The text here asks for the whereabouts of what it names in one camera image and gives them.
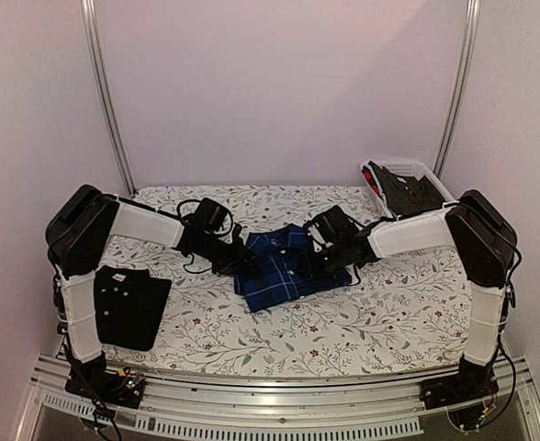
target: white wall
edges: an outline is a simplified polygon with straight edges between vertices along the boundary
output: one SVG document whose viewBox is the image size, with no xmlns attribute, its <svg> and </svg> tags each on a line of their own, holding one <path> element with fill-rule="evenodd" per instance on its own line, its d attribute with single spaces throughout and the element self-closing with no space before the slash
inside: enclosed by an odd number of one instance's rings
<svg viewBox="0 0 540 441">
<path fill-rule="evenodd" d="M 0 2 L 0 441 L 55 342 L 47 222 L 83 182 L 122 191 L 79 2 Z"/>
<path fill-rule="evenodd" d="M 139 187 L 358 184 L 433 165 L 466 0 L 106 0 L 96 11 Z"/>
<path fill-rule="evenodd" d="M 477 46 L 444 181 L 476 187 L 520 237 L 519 306 L 508 342 L 540 392 L 540 1 L 483 2 Z"/>
</svg>

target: blue plaid shirt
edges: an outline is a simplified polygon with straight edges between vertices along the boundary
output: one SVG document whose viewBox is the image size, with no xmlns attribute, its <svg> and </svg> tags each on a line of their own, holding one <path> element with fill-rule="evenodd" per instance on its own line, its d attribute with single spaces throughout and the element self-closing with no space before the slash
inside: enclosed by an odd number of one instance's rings
<svg viewBox="0 0 540 441">
<path fill-rule="evenodd" d="M 236 275 L 235 292 L 245 297 L 252 312 L 352 282 L 345 270 L 313 280 L 297 273 L 301 254 L 313 247 L 309 236 L 297 225 L 251 233 L 246 246 L 255 255 L 257 271 Z"/>
</svg>

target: metal pole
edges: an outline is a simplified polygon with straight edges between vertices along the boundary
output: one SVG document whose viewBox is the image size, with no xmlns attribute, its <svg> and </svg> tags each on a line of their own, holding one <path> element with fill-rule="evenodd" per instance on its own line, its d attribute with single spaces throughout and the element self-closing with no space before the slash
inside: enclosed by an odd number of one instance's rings
<svg viewBox="0 0 540 441">
<path fill-rule="evenodd" d="M 468 0 L 466 24 L 464 26 L 464 38 L 462 39 L 462 50 L 460 52 L 460 62 L 458 64 L 456 83 L 449 112 L 445 120 L 442 142 L 435 158 L 433 172 L 437 177 L 442 177 L 445 169 L 445 163 L 450 153 L 452 139 L 456 131 L 457 117 L 462 105 L 462 99 L 466 90 L 466 82 L 470 64 L 472 63 L 472 54 L 474 53 L 474 44 L 476 41 L 476 32 L 478 28 L 478 12 L 480 9 L 479 0 Z"/>
<path fill-rule="evenodd" d="M 96 23 L 95 0 L 81 0 L 81 3 L 90 60 L 93 65 L 93 72 L 95 73 L 96 87 L 101 99 L 109 138 L 111 140 L 111 145 L 113 146 L 113 153 L 115 154 L 123 185 L 128 194 L 132 195 L 137 188 L 133 182 L 133 176 L 131 175 L 129 161 L 127 154 L 125 153 L 125 148 L 123 147 L 123 141 L 121 140 L 121 133 L 119 132 L 115 109 L 108 88 L 105 62 L 103 60 L 103 52 L 101 51 L 100 38 L 98 35 L 98 25 Z"/>
</svg>

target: white plastic basket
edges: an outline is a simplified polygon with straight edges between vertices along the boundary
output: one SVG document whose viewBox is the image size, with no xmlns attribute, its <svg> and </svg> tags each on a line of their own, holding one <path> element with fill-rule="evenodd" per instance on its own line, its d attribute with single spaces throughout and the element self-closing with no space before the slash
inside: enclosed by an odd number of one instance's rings
<svg viewBox="0 0 540 441">
<path fill-rule="evenodd" d="M 360 171 L 365 165 L 368 165 L 369 162 L 370 161 L 364 161 L 361 163 Z M 433 186 L 437 188 L 437 191 L 440 192 L 445 202 L 455 200 L 452 194 L 447 190 L 447 188 L 445 188 L 444 184 L 442 184 L 442 181 L 440 181 L 437 176 L 433 174 L 427 165 L 420 163 L 419 161 L 413 161 L 411 159 L 379 159 L 372 160 L 372 162 L 379 167 L 386 167 L 395 175 L 413 176 L 417 179 L 421 179 L 422 177 L 426 176 Z M 374 191 L 369 191 L 368 195 L 370 195 L 370 199 L 372 199 L 372 202 L 378 207 L 381 216 L 392 216 L 390 209 L 388 209 L 388 207 L 384 204 L 384 201 Z"/>
</svg>

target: floral tablecloth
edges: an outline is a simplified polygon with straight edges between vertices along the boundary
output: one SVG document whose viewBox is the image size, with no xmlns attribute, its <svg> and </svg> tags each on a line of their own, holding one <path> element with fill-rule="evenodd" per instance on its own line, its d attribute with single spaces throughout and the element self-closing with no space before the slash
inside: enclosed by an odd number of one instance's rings
<svg viewBox="0 0 540 441">
<path fill-rule="evenodd" d="M 366 187 L 148 187 L 135 200 L 174 212 L 209 197 L 248 232 L 298 225 L 333 205 L 361 222 L 377 217 Z M 454 365 L 466 344 L 470 294 L 452 247 L 383 259 L 362 283 L 250 313 L 231 277 L 193 276 L 177 251 L 115 238 L 103 264 L 149 268 L 173 281 L 150 352 L 105 345 L 107 358 L 145 368 L 301 378 L 406 372 Z M 209 263 L 197 257 L 192 270 Z"/>
</svg>

